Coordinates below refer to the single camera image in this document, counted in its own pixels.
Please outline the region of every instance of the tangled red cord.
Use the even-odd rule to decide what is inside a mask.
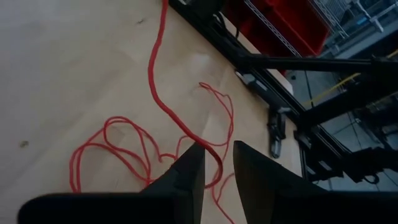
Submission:
[[[160,150],[159,150],[159,146],[155,142],[154,138],[145,129],[141,128],[140,126],[138,126],[137,124],[132,122],[130,119],[125,118],[123,116],[110,117],[110,118],[108,118],[105,121],[103,128],[101,128],[99,131],[97,131],[94,135],[92,135],[92,137],[90,137],[86,141],[86,143],[84,143],[82,146],[80,146],[79,148],[77,148],[73,152],[73,154],[72,154],[72,156],[70,158],[70,162],[69,162],[69,168],[70,168],[69,182],[70,182],[70,187],[72,188],[72,191],[75,192],[75,193],[80,193],[81,192],[81,181],[80,181],[81,156],[82,156],[84,150],[87,147],[93,146],[93,147],[99,147],[99,148],[103,148],[103,149],[108,150],[110,153],[114,154],[118,159],[120,159],[123,162],[123,164],[126,165],[126,167],[131,171],[131,173],[133,175],[135,175],[138,179],[144,181],[145,182],[145,187],[147,187],[150,183],[155,181],[155,179],[153,179],[151,177],[151,171],[152,171],[151,170],[151,163],[150,163],[150,160],[149,160],[149,157],[148,157],[148,154],[147,154],[147,149],[146,149],[146,145],[145,145],[145,142],[144,142],[144,136],[146,138],[148,138],[151,141],[151,143],[154,145],[155,152],[157,154],[159,162],[162,162],[162,158],[163,157],[169,157],[169,158],[172,158],[172,159],[174,159],[176,161],[178,159],[179,148],[180,148],[182,140],[185,139],[185,138],[190,138],[190,139],[194,140],[195,142],[199,143],[201,146],[203,146],[215,158],[215,160],[217,162],[217,165],[218,165],[218,168],[217,168],[217,170],[215,172],[215,175],[213,177],[212,182],[210,184],[207,184],[205,187],[206,188],[211,188],[211,197],[212,197],[213,201],[215,202],[216,206],[220,209],[220,211],[223,213],[223,215],[231,223],[234,223],[234,221],[222,209],[222,207],[220,206],[220,203],[219,203],[221,195],[222,195],[222,191],[223,191],[227,181],[234,176],[234,173],[228,175],[225,178],[225,180],[221,184],[220,192],[219,192],[217,197],[216,197],[216,193],[215,193],[215,185],[218,182],[220,182],[220,180],[221,180],[221,178],[223,176],[223,162],[224,162],[224,160],[226,158],[226,155],[228,153],[229,142],[231,140],[231,137],[232,137],[232,134],[233,134],[233,131],[234,131],[234,122],[233,122],[234,111],[233,111],[233,104],[232,104],[231,98],[229,97],[229,95],[224,95],[224,94],[218,92],[217,90],[215,90],[214,88],[209,86],[209,84],[199,83],[202,88],[204,88],[204,89],[212,92],[212,94],[214,94],[214,96],[221,103],[223,108],[227,111],[228,116],[229,116],[229,118],[231,120],[230,124],[229,124],[229,128],[228,128],[227,140],[224,143],[215,144],[215,143],[208,142],[207,140],[202,139],[201,137],[199,137],[196,134],[194,134],[193,132],[191,132],[189,130],[189,128],[181,121],[181,119],[169,107],[167,107],[167,105],[165,105],[162,102],[162,100],[159,98],[159,96],[158,96],[158,94],[156,92],[156,86],[155,86],[155,81],[154,81],[154,65],[155,65],[157,53],[159,51],[160,46],[162,45],[162,38],[163,38],[164,30],[165,30],[165,22],[166,22],[166,15],[167,15],[168,6],[169,6],[169,1],[168,0],[162,0],[162,13],[160,15],[159,33],[158,33],[156,42],[154,44],[154,47],[152,49],[152,53],[150,55],[150,60],[149,60],[149,65],[148,65],[148,81],[149,81],[149,86],[150,86],[150,92],[152,94],[153,99],[157,103],[157,105],[173,119],[173,121],[180,127],[180,129],[186,135],[182,136],[178,140],[178,144],[177,144],[177,147],[176,147],[176,150],[175,150],[175,154],[170,154],[170,153],[161,154]],[[223,102],[223,100],[221,98],[227,98],[228,99],[230,110],[228,109],[228,107],[225,105],[225,103]],[[108,130],[108,128],[111,125],[118,124],[118,123],[130,124],[137,131],[137,133],[139,135],[139,139],[140,139],[141,145],[142,145],[142,149],[144,151],[144,157],[145,157],[145,161],[146,162],[144,162],[136,153],[133,153],[133,152],[128,151],[127,149],[124,149],[124,148],[121,148],[121,147],[117,147],[117,146],[113,145],[112,143],[110,143],[110,141],[108,140],[107,130]],[[103,135],[103,139],[104,139],[106,144],[100,144],[100,143],[93,142],[94,138],[96,138],[100,134]],[[213,147],[221,147],[221,146],[225,146],[226,147],[222,158],[220,158],[220,156],[216,153],[216,151],[212,148],[212,146]],[[131,156],[133,159],[138,161],[138,163],[144,169],[145,176],[140,175],[135,170],[135,168],[133,168],[133,166],[120,154],[121,152]]]

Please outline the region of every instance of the light wood surface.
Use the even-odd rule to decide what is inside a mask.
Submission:
[[[154,103],[147,84],[160,7],[160,0],[1,3],[1,223],[14,223],[19,207],[31,198],[71,192],[68,161],[73,150],[110,116],[130,118],[154,137],[162,152],[174,152],[183,133]],[[198,82],[210,84],[232,97],[232,139],[268,155],[267,105],[247,91],[229,62],[171,8],[166,27],[155,66],[161,99],[193,132],[211,142],[223,142],[229,122],[226,112],[211,94],[198,87]],[[272,73],[292,91],[279,72]],[[294,128],[288,121],[287,139],[277,162],[300,175]],[[132,128],[114,126],[109,135],[114,144],[142,155]],[[192,140],[184,141],[182,151],[191,144]],[[148,148],[155,161],[149,142]],[[216,150],[221,154],[224,149]],[[216,165],[208,154],[206,160],[209,182]],[[163,173],[171,162],[153,162],[154,176]],[[224,168],[224,177],[233,171],[231,148]],[[102,149],[85,152],[81,175],[84,192],[135,192],[143,186]],[[246,222],[234,180],[220,202],[236,223]],[[202,223],[228,223],[211,201],[210,191],[205,192]]]

